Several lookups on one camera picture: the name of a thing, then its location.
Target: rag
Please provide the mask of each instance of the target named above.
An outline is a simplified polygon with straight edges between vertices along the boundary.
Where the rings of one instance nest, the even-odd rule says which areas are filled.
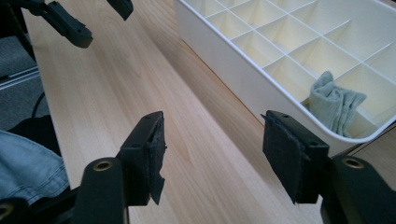
[[[333,132],[350,137],[348,128],[365,99],[364,93],[336,86],[332,73],[326,71],[311,87],[309,110]]]

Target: wooden tabletop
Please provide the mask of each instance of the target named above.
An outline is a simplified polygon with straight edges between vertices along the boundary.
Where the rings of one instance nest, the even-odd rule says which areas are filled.
[[[80,49],[24,12],[72,188],[114,157],[136,123],[165,117],[160,205],[132,223],[321,223],[293,205],[262,153],[263,126],[182,41],[173,0],[134,0],[123,21],[105,0],[60,3],[93,33]]]

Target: denim fabric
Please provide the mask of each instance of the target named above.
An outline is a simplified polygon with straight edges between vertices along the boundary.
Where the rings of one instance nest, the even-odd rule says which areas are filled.
[[[0,199],[21,197],[32,204],[68,186],[61,157],[27,138],[0,131]]]

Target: gray floor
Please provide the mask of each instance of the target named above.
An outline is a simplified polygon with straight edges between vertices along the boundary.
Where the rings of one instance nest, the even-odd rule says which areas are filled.
[[[35,66],[35,62],[14,36],[0,39],[0,77],[9,76]],[[0,130],[8,130],[31,117],[35,102],[43,92],[39,76],[0,90]],[[36,116],[50,113],[45,98]]]

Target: screw hole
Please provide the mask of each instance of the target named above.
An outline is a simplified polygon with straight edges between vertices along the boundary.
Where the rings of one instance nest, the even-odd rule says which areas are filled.
[[[93,170],[98,172],[105,171],[108,170],[111,166],[113,166],[113,163],[111,161],[100,161],[93,166]]]
[[[345,158],[343,159],[343,163],[351,168],[354,169],[362,169],[364,168],[364,164],[361,163],[360,161],[357,161],[355,159],[351,159],[351,158]]]

